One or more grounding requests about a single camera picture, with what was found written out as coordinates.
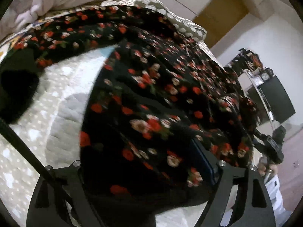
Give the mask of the person's right hand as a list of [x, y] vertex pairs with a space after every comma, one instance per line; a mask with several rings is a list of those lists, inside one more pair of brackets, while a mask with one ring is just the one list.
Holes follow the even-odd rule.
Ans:
[[276, 164], [269, 164], [266, 157], [261, 157], [257, 165], [258, 171], [261, 176], [265, 176], [268, 170], [271, 170], [271, 176], [278, 174], [278, 167]]

